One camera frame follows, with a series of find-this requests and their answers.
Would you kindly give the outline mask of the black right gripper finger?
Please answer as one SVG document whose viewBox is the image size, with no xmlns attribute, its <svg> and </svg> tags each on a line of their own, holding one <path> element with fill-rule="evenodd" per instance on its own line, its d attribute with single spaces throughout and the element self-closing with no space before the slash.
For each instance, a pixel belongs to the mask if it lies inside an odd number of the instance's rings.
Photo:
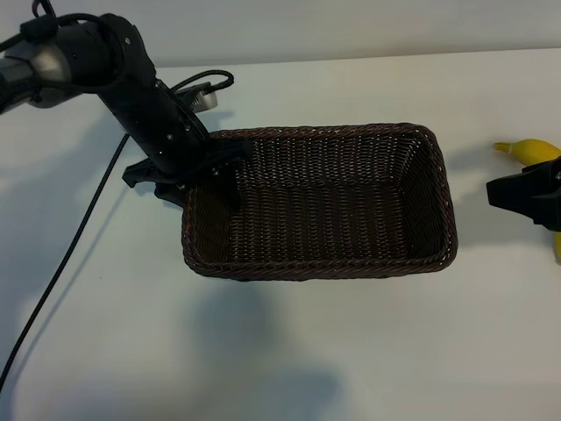
<svg viewBox="0 0 561 421">
<path fill-rule="evenodd" d="M 559 188 L 559 158 L 527 166 L 519 174 L 504 176 L 486 184 L 489 198 L 530 198 L 553 193 Z"/>
<path fill-rule="evenodd" d="M 490 196 L 488 202 L 493 207 L 512 211 L 530 218 L 535 225 L 541 225 L 554 232 L 560 231 L 560 198 L 553 196 L 498 197 Z"/>
</svg>

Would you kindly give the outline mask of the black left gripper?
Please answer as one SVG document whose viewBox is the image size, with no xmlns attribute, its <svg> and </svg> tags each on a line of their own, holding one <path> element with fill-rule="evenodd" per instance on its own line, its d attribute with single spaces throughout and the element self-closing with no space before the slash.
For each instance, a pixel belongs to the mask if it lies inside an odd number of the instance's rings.
<svg viewBox="0 0 561 421">
<path fill-rule="evenodd" d="M 152 182 L 160 200 L 183 207 L 188 178 L 202 167 L 209 140 L 195 114 L 161 81 L 144 86 L 120 83 L 111 91 L 111 113 L 146 154 L 146 159 L 127 167 L 124 182 L 134 188 Z M 247 140 L 217 140 L 207 155 L 210 182 L 231 210 L 238 210 L 237 169 L 252 158 Z"/>
</svg>

